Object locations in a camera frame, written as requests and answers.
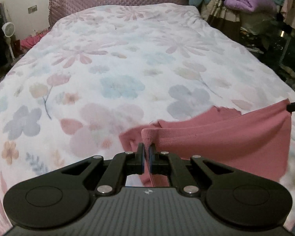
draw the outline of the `logo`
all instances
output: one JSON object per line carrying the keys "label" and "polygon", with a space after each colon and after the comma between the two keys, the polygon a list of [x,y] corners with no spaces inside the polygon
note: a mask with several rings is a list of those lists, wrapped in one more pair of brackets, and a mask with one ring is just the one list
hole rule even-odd
{"label": "logo", "polygon": [[144,191],[144,193],[147,194],[147,195],[149,195],[149,194],[153,193],[153,191],[150,190],[150,189],[148,189],[148,190]]}

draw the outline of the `round pad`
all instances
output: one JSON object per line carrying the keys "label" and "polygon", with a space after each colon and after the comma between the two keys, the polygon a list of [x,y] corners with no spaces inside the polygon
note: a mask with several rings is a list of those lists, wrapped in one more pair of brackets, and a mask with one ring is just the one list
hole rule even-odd
{"label": "round pad", "polygon": [[36,207],[52,206],[62,199],[62,191],[53,186],[39,186],[26,194],[28,203]]}
{"label": "round pad", "polygon": [[235,226],[269,229],[282,225],[292,207],[287,189],[271,180],[241,172],[218,176],[206,193],[208,208]]}
{"label": "round pad", "polygon": [[13,186],[3,199],[7,216],[13,224],[33,229],[72,222],[90,204],[89,192],[75,178],[61,173],[46,174]]}

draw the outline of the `white fan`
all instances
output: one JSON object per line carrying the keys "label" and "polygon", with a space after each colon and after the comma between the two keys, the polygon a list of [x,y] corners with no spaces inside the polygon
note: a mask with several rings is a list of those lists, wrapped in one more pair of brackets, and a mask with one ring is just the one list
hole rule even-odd
{"label": "white fan", "polygon": [[12,59],[15,60],[15,57],[13,55],[13,51],[12,51],[12,48],[11,48],[11,38],[10,38],[11,36],[14,35],[15,26],[14,26],[14,24],[12,22],[5,23],[3,25],[3,27],[2,27],[2,31],[4,32],[4,34],[6,36],[6,43],[9,46]]}

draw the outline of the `folded blanket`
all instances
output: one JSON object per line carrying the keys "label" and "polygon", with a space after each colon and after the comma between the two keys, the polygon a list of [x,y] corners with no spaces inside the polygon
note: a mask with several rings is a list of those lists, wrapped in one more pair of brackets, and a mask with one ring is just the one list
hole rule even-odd
{"label": "folded blanket", "polygon": [[277,13],[276,5],[273,0],[225,0],[224,6],[246,13],[266,12],[271,15]]}
{"label": "folded blanket", "polygon": [[[146,147],[154,143],[158,152],[169,151],[182,159],[199,154],[278,181],[285,173],[289,154],[288,104],[288,100],[283,100],[244,115],[235,109],[213,107],[185,122],[159,120],[136,127],[121,134],[120,141],[125,151],[136,151],[139,142]],[[141,177],[145,186],[168,185],[165,177],[147,173],[148,169]]]}

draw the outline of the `pink towel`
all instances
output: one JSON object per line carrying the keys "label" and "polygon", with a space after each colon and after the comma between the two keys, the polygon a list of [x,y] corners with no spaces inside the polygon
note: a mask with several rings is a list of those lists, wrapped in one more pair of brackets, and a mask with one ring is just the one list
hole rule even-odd
{"label": "pink towel", "polygon": [[[289,100],[244,115],[235,109],[212,107],[184,122],[140,126],[120,135],[125,151],[137,144],[190,159],[199,154],[208,159],[278,181],[285,173],[289,154],[291,114]],[[167,186],[166,177],[149,175],[146,164],[141,180],[146,187]]]}
{"label": "pink towel", "polygon": [[21,41],[21,48],[30,50],[33,48],[50,30],[44,30],[35,36],[29,36]]}

